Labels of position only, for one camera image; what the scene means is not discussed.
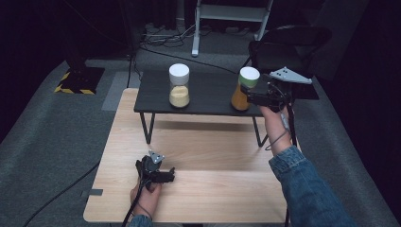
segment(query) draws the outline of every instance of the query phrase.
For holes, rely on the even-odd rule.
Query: denim sleeve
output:
[[[136,215],[132,218],[129,227],[152,227],[151,219],[144,215]]]
[[[356,226],[329,185],[292,146],[269,160],[282,185],[292,226]]]

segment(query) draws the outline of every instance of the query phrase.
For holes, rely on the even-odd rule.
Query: gray carpet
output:
[[[200,38],[200,55],[190,57],[192,40],[180,47],[149,47],[191,61],[137,54],[139,72],[166,70],[176,62],[192,71],[222,73],[225,70],[196,63],[211,63],[237,72],[246,60],[252,34],[210,33]],[[97,94],[53,93],[68,69],[64,62],[43,82],[7,138],[0,145],[0,226],[23,226],[48,200],[73,183],[101,158],[116,105],[127,86],[127,61],[87,61],[105,67]],[[139,86],[132,69],[130,87]],[[333,187],[359,226],[398,226],[374,182],[357,156],[339,117],[322,87],[314,80],[320,100],[297,100],[296,131],[305,153]],[[28,226],[110,226],[87,223],[83,217],[86,197],[96,172],[51,202]]]

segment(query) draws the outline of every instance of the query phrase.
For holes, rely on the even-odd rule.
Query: black chair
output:
[[[321,26],[279,26],[269,30],[260,41],[249,43],[252,67],[260,73],[270,73],[287,67],[306,78],[312,78],[307,68],[313,54],[331,38],[331,31]]]

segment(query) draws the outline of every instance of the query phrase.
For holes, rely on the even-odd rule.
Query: white stand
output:
[[[192,57],[197,57],[199,55],[201,18],[260,22],[261,25],[259,33],[257,36],[255,36],[255,39],[259,41],[264,35],[272,4],[273,0],[270,0],[265,8],[244,8],[204,4],[202,5],[201,0],[198,0],[197,8],[195,11],[195,35],[192,45]]]

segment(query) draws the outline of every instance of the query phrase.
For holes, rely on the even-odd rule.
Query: hand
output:
[[[139,183],[133,188],[133,190],[131,190],[131,203],[135,199],[138,189]],[[139,198],[139,202],[135,205],[135,208],[133,208],[132,213],[134,215],[144,215],[152,219],[157,207],[157,203],[159,202],[161,191],[161,183],[152,183],[149,190],[147,190],[147,188],[144,186],[141,192],[141,197]]]
[[[270,108],[265,106],[259,106],[259,110],[265,117],[265,127],[269,136],[269,141],[270,143],[273,143],[286,131],[281,119],[281,113],[275,113]],[[288,119],[287,108],[284,108],[282,113]],[[292,144],[290,138],[290,134],[287,131],[286,134],[272,144],[271,152],[274,156],[284,151],[286,148],[291,147]]]

